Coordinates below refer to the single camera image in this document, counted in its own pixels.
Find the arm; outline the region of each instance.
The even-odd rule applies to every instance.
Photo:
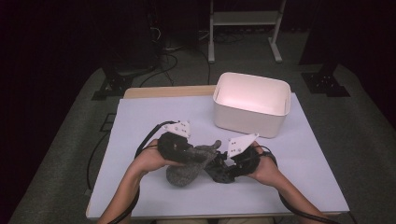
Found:
[[[108,223],[124,212],[134,199],[143,176],[165,165],[181,164],[165,160],[157,150],[157,140],[153,140],[127,168],[113,199],[99,218],[98,223]],[[120,223],[128,222],[129,217],[126,217]]]
[[[253,146],[260,154],[263,152],[262,148],[258,147],[256,142],[253,143]],[[277,169],[271,158],[261,157],[256,171],[248,176],[264,185],[276,188],[294,208],[317,217],[326,217]],[[299,220],[302,224],[321,223],[305,217],[299,217]]]

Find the gray carpet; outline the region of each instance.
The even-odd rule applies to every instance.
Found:
[[[283,63],[275,63],[266,37],[245,35],[239,42],[216,44],[216,62],[210,65],[210,84],[216,84],[219,76],[229,71],[287,81],[296,92],[358,223],[394,223],[396,137],[390,124],[362,89],[357,77],[342,65],[337,67],[334,75],[346,87],[350,97],[330,98],[309,92],[301,73],[316,72],[320,65],[298,65],[307,33],[279,35],[277,44]],[[206,42],[201,49],[207,54]],[[177,66],[169,71],[174,85],[206,84],[208,64],[201,52],[183,49],[172,55],[178,60]],[[173,58],[163,57],[165,68],[172,64]],[[148,76],[136,78],[133,87],[138,87]],[[10,223],[91,223],[85,217],[90,199],[85,195],[86,166],[93,148],[105,134],[99,130],[106,115],[116,112],[120,99],[91,100],[104,79],[103,71],[98,69],[81,90]],[[166,76],[158,75],[144,86],[170,86],[170,81]],[[92,159],[92,185],[107,140],[108,136]],[[346,214],[334,219],[353,223]],[[293,217],[277,220],[280,223],[295,221]]]

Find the person's left hand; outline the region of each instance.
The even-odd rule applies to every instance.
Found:
[[[142,175],[148,172],[155,171],[164,167],[165,165],[182,166],[182,163],[175,161],[168,161],[163,158],[157,148],[158,140],[152,140],[148,146],[143,149],[139,156],[132,162],[131,166],[138,169]]]

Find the white plastic bin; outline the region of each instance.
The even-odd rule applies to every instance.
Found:
[[[213,100],[218,127],[273,138],[290,112],[290,85],[268,77],[224,73]]]

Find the white metal stand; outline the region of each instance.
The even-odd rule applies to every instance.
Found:
[[[249,12],[214,12],[213,0],[210,1],[210,27],[209,27],[209,50],[208,60],[215,62],[215,46],[213,42],[213,27],[217,25],[274,25],[275,30],[272,37],[268,38],[271,50],[277,63],[282,62],[276,39],[282,22],[283,11],[286,0],[282,0],[279,11],[249,11]]]

